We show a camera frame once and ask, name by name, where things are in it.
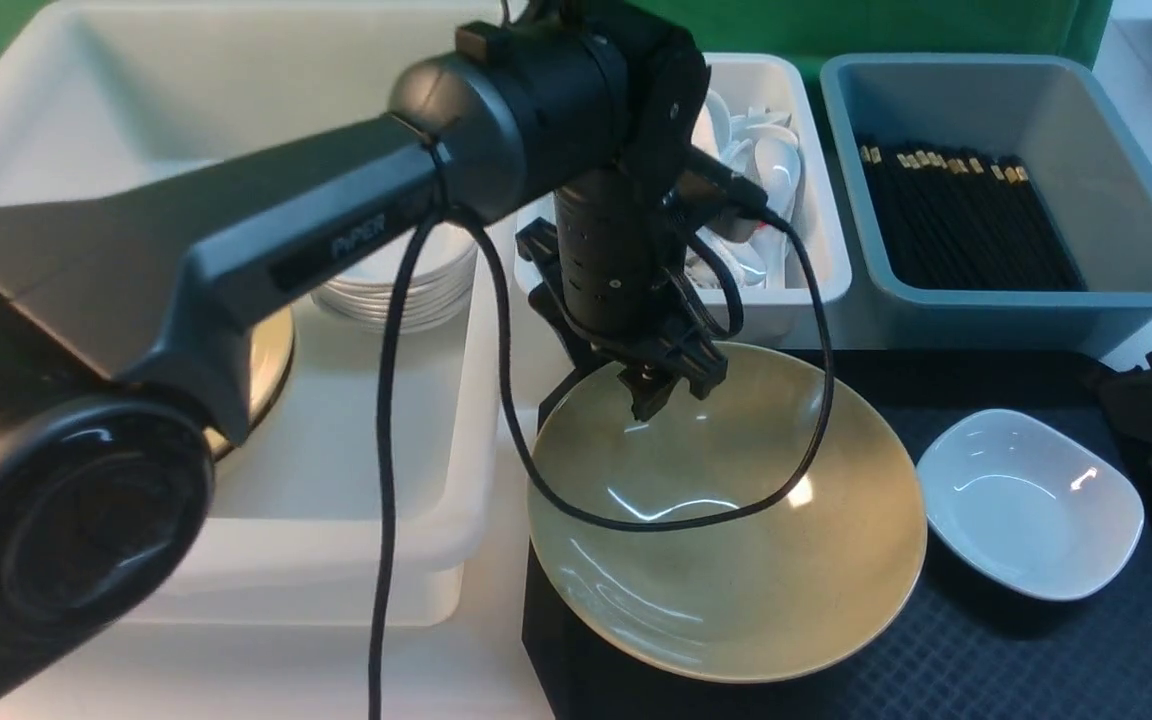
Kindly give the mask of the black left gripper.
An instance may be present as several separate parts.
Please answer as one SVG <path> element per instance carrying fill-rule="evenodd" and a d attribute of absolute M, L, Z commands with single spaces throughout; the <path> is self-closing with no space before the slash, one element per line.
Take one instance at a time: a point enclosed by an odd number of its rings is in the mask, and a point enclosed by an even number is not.
<path fill-rule="evenodd" d="M 641 200 L 614 167 L 581 174 L 550 196 L 553 220 L 516 233 L 522 260 L 541 276 L 526 302 L 556 332 L 579 372 L 617 363 L 636 420 L 652 420 L 680 381 L 708 397 L 726 356 L 681 290 L 685 238 L 662 206 Z"/>

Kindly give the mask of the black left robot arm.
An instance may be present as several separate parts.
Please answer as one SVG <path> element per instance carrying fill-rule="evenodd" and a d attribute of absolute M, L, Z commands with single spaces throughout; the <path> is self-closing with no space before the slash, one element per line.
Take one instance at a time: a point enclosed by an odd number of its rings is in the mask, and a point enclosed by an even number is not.
<path fill-rule="evenodd" d="M 654 411 L 721 356 L 667 291 L 664 197 L 708 65 L 623 1 L 532 1 L 460 26 L 379 118 L 86 200 L 0 209 L 0 698 L 156 592 L 211 511 L 206 430 L 247 441 L 253 329 L 406 232 L 472 237 L 553 191 L 608 191 L 611 305 L 566 323 Z"/>

